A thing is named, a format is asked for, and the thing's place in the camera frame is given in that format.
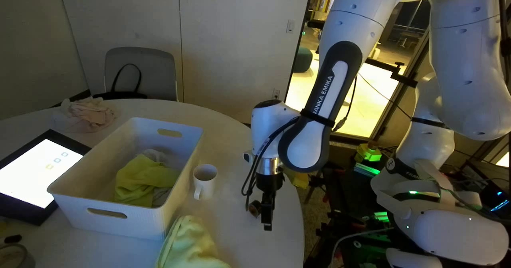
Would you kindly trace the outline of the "white mug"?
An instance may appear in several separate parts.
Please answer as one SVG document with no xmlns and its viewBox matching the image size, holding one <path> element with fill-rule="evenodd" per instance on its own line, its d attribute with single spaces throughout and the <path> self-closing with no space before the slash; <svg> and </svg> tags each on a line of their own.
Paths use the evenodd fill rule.
<svg viewBox="0 0 511 268">
<path fill-rule="evenodd" d="M 210 200 L 215 193 L 218 170 L 214 165 L 202 164 L 194 168 L 194 199 L 198 201 Z"/>
</svg>

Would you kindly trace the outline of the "white plastic basket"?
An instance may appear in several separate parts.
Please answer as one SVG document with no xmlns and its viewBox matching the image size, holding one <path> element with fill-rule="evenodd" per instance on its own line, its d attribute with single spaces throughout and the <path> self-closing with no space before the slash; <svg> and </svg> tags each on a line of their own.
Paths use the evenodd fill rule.
<svg viewBox="0 0 511 268">
<path fill-rule="evenodd" d="M 75 228 L 163 240 L 186 202 L 202 137 L 199 127 L 133 117 L 95 144 L 47 191 Z M 146 149 L 166 155 L 168 167 L 177 172 L 173 188 L 154 208 L 114 202 L 117 171 Z"/>
</svg>

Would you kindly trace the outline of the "yellow object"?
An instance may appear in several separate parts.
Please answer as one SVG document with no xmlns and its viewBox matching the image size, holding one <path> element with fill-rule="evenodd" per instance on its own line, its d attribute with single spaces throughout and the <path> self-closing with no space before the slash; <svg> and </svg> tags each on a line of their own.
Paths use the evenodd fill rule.
<svg viewBox="0 0 511 268">
<path fill-rule="evenodd" d="M 295 187 L 307 189 L 309 186 L 309 174 L 302 172 L 295 172 L 289 168 L 285 168 L 283 173 L 288 177 L 290 183 Z"/>
</svg>

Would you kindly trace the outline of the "pale yellow towel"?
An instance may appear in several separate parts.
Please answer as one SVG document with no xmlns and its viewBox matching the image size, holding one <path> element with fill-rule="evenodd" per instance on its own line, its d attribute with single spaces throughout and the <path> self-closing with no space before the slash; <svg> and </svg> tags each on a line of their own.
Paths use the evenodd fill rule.
<svg viewBox="0 0 511 268">
<path fill-rule="evenodd" d="M 201 218 L 179 217 L 161 247 L 155 268 L 231 268 L 218 257 L 215 242 Z"/>
</svg>

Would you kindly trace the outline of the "green clamp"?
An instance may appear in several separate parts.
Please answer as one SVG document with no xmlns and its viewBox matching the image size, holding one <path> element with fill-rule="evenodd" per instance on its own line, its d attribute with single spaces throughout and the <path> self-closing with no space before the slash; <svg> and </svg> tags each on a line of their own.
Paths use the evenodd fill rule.
<svg viewBox="0 0 511 268">
<path fill-rule="evenodd" d="M 379 162 L 381 160 L 382 153 L 379 149 L 378 143 L 369 141 L 368 143 L 362 143 L 356 148 L 356 155 L 354 159 L 358 163 L 364 161 L 367 162 Z"/>
</svg>

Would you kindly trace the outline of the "grey towel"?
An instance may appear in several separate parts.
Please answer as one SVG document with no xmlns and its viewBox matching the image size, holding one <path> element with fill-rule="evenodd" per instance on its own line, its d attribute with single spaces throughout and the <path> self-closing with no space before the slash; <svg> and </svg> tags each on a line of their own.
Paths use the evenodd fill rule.
<svg viewBox="0 0 511 268">
<path fill-rule="evenodd" d="M 158 184 L 158 186 L 156 186 L 153 190 L 152 208 L 156 208 L 162 206 L 168 198 L 171 189 L 174 187 L 179 177 L 179 173 L 170 167 L 171 162 L 168 158 L 168 155 L 162 153 L 161 151 L 155 149 L 146 149 L 142 152 L 142 155 L 148 159 L 151 159 L 153 162 L 160 163 L 161 166 L 166 168 L 166 173 L 164 174 L 164 183 Z"/>
</svg>

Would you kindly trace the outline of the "green pouf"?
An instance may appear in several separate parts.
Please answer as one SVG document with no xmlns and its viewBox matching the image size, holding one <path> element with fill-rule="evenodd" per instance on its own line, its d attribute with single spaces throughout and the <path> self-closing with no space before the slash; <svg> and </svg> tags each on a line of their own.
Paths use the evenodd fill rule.
<svg viewBox="0 0 511 268">
<path fill-rule="evenodd" d="M 313 53 L 308 48 L 300 46 L 293 64 L 293 73 L 305 73 L 310 68 Z"/>
</svg>

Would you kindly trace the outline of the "yellow-green towel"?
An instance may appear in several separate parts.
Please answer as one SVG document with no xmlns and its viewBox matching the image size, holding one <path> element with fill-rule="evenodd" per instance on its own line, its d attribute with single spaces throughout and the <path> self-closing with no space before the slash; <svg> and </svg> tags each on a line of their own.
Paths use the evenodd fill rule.
<svg viewBox="0 0 511 268">
<path fill-rule="evenodd" d="M 164 183 L 166 168 L 153 162 L 141 153 L 117 171 L 113 200 L 127 204 L 152 208 L 153 190 Z"/>
</svg>

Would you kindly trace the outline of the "grey chair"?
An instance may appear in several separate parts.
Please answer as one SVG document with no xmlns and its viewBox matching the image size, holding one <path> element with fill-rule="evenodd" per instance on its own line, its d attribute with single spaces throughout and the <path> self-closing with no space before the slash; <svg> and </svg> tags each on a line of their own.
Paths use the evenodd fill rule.
<svg viewBox="0 0 511 268">
<path fill-rule="evenodd" d="M 135 64 L 142 72 L 139 93 L 148 95 L 148 99 L 178 100 L 174 57 L 155 48 L 118 47 L 109 50 L 104 66 L 105 93 L 110 90 L 117 71 L 125 64 Z M 124 68 L 118 78 L 116 91 L 133 91 L 137 79 L 136 68 Z"/>
</svg>

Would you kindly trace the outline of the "black bag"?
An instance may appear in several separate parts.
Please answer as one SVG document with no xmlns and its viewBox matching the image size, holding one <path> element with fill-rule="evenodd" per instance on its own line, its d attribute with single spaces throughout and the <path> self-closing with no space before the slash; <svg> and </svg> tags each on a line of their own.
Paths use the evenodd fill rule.
<svg viewBox="0 0 511 268">
<path fill-rule="evenodd" d="M 138 71 L 138 79 L 137 79 L 137 84 L 134 88 L 133 91 L 116 91 L 116 86 L 117 86 L 117 81 L 118 81 L 118 78 L 120 77 L 120 74 L 122 73 L 122 71 L 124 70 L 124 68 L 128 67 L 128 66 L 133 66 L 134 68 L 136 68 L 136 70 Z M 141 82 L 142 82 L 142 72 L 141 70 L 138 68 L 138 66 L 136 66 L 135 64 L 125 64 L 124 66 L 122 66 L 118 71 L 117 71 L 117 74 L 115 75 L 115 78 L 113 80 L 113 84 L 110 88 L 110 90 L 106 93 L 101 93 L 101 94 L 96 94 L 96 95 L 92 95 L 92 98 L 93 99 L 96 99 L 96 98 L 103 98 L 104 100 L 117 100 L 117 99 L 148 99 L 148 95 L 146 94 L 142 94 L 142 93 L 139 93 L 139 87 L 141 85 Z"/>
</svg>

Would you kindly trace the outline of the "pink beige towel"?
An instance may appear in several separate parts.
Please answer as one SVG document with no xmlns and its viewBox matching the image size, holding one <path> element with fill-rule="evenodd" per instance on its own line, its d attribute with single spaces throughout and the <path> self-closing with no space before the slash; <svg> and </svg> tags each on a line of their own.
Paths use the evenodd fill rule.
<svg viewBox="0 0 511 268">
<path fill-rule="evenodd" d="M 110 126 L 116 115 L 102 97 L 62 101 L 53 114 L 54 127 L 64 133 L 95 133 Z"/>
</svg>

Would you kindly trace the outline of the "black framed lit screen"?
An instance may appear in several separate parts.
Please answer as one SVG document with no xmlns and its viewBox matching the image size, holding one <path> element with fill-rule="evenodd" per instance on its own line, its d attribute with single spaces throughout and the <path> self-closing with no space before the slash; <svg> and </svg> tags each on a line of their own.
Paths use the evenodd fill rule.
<svg viewBox="0 0 511 268">
<path fill-rule="evenodd" d="M 0 160 L 0 217 L 42 225 L 58 208 L 49 185 L 90 149 L 50 129 Z"/>
</svg>

